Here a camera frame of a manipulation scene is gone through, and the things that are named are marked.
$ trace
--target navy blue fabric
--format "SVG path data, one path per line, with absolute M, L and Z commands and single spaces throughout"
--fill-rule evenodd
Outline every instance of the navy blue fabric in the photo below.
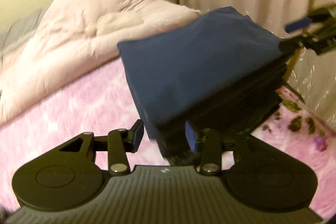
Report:
M 140 117 L 157 125 L 281 57 L 279 41 L 225 7 L 183 28 L 120 42 L 118 49 Z

